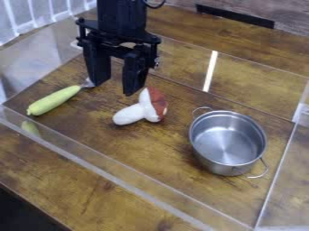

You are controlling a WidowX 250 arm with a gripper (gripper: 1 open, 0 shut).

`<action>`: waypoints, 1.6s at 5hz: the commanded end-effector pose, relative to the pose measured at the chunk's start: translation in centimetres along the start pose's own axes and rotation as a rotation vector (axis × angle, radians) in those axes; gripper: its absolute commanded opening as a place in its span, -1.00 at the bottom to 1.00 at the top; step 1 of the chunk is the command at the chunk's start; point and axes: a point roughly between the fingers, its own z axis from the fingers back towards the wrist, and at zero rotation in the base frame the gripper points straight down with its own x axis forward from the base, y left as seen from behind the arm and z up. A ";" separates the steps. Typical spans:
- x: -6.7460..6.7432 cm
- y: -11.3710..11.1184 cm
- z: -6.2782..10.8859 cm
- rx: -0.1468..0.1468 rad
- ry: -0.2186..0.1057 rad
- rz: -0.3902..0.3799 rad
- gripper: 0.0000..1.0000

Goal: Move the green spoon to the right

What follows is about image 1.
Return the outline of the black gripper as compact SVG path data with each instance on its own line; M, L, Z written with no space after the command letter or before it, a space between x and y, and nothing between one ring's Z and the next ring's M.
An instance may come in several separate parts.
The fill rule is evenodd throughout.
M80 29L77 45L82 47L88 76L96 87L110 79L110 57L96 43L84 41L93 33L96 40L108 45L124 42L148 44L148 67L153 68L157 65L156 46L160 38L145 31L147 9L156 9L160 6L149 5L147 0L96 0L96 19L76 20ZM137 53L129 52L125 55L121 83L122 94L127 97L143 88L148 67L144 57Z

